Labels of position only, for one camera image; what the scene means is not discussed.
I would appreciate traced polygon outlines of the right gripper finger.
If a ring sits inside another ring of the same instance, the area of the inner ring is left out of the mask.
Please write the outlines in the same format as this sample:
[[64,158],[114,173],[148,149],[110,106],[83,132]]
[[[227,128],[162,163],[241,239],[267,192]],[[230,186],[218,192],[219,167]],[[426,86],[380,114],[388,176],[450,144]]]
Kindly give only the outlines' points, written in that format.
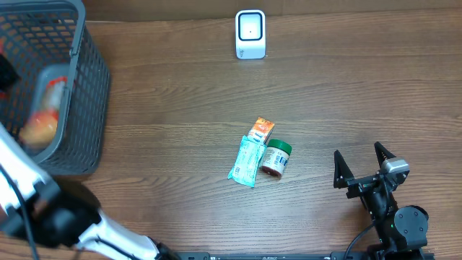
[[375,154],[378,159],[378,164],[381,168],[384,168],[389,159],[395,158],[396,156],[389,152],[380,142],[374,143]]
[[349,183],[354,180],[354,175],[338,150],[334,152],[334,165],[334,188],[342,189],[348,187]]

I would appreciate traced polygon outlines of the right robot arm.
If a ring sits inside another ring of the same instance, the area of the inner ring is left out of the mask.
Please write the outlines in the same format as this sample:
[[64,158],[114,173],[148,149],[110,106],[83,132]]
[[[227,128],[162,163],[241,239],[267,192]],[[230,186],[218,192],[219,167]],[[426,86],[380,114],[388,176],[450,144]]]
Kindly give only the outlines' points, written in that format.
[[380,166],[373,175],[355,178],[340,151],[334,152],[334,188],[347,189],[349,199],[360,198],[369,212],[379,244],[369,246],[370,259],[424,259],[427,245],[428,213],[421,207],[398,207],[393,192],[404,183],[410,166],[402,157],[374,143]]

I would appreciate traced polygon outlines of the small orange carton box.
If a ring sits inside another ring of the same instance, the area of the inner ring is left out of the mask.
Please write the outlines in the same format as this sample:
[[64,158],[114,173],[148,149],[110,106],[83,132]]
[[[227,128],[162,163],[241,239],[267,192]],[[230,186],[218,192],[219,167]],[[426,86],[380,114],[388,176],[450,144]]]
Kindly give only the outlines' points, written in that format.
[[271,135],[273,128],[274,122],[258,117],[253,127],[248,132],[247,138],[256,143],[265,144]]

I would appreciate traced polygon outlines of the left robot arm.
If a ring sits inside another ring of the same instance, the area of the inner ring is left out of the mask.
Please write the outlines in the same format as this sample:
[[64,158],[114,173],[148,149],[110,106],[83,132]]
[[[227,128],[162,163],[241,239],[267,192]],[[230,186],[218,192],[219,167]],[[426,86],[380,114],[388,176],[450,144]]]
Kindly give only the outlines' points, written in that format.
[[76,247],[110,259],[178,259],[165,244],[110,219],[95,195],[73,181],[56,180],[1,129],[1,231],[29,243]]

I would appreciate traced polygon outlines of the orange spaghetti pasta packet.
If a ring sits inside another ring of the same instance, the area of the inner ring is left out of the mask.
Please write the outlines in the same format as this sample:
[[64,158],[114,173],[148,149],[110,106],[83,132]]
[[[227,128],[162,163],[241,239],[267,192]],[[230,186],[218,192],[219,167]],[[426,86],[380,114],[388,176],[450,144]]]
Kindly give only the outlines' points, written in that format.
[[19,132],[20,141],[32,148],[47,147],[56,135],[62,92],[67,77],[52,79],[45,88],[36,112],[32,113]]

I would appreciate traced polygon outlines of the teal tissue packet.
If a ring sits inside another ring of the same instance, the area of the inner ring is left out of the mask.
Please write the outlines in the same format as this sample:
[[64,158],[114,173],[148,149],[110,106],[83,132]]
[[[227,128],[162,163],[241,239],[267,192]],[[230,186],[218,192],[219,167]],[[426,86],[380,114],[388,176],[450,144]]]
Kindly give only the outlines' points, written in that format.
[[227,178],[253,188],[256,183],[258,167],[265,150],[265,144],[255,142],[247,136],[243,136],[235,163],[228,173]]

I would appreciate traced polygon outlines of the green lid jar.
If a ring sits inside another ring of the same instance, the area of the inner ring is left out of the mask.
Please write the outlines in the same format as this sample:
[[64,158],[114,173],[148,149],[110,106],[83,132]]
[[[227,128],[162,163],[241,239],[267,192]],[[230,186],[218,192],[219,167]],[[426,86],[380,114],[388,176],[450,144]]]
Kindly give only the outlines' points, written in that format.
[[261,170],[281,178],[287,166],[292,146],[280,139],[271,139],[261,160]]

